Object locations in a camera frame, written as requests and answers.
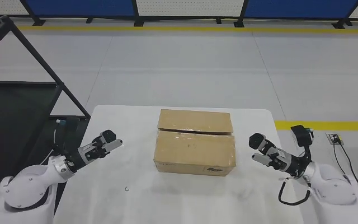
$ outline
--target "wall socket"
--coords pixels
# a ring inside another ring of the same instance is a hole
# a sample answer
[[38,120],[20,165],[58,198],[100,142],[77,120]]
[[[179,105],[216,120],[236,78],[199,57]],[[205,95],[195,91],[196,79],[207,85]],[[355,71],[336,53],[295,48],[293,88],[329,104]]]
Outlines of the wall socket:
[[341,144],[342,145],[344,145],[344,142],[343,142],[343,139],[342,139],[342,137],[339,135],[339,134],[337,134],[337,133],[326,133],[326,136],[327,136],[327,138],[328,138],[328,141],[330,142],[330,144],[331,145],[335,145],[335,146],[339,146],[340,144],[338,143],[338,142],[333,142],[333,140],[334,140],[334,135],[338,135],[338,138],[340,138],[340,140],[341,140]]

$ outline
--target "white wall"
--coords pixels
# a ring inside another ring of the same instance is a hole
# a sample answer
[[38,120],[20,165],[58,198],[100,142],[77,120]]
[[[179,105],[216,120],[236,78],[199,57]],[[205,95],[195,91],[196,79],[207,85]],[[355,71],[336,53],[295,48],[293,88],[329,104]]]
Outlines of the white wall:
[[28,15],[19,0],[0,0],[0,15]]
[[239,16],[244,0],[138,0],[140,16]]
[[356,8],[354,10],[354,12],[352,13],[352,15],[350,16],[350,18],[358,18],[358,8]]

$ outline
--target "cardboard box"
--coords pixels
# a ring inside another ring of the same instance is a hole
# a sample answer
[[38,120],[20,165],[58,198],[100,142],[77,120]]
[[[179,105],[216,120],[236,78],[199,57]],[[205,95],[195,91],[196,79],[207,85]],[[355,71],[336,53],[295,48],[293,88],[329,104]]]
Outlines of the cardboard box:
[[226,176],[236,166],[228,113],[161,110],[158,129],[159,172]]

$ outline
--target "blue wall panel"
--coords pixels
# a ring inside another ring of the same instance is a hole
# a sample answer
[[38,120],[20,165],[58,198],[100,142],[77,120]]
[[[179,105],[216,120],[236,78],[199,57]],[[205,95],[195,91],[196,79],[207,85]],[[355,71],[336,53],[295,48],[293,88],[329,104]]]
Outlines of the blue wall panel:
[[245,17],[343,18],[357,0],[249,0]]
[[131,0],[27,0],[36,15],[133,16]]

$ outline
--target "box flap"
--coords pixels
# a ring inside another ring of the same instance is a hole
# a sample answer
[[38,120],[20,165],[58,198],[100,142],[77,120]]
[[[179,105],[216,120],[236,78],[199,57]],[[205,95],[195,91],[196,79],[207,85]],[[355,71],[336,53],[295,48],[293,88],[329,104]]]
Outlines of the box flap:
[[158,129],[190,132],[232,133],[229,113],[161,110]]
[[236,166],[234,136],[158,131],[156,162]]

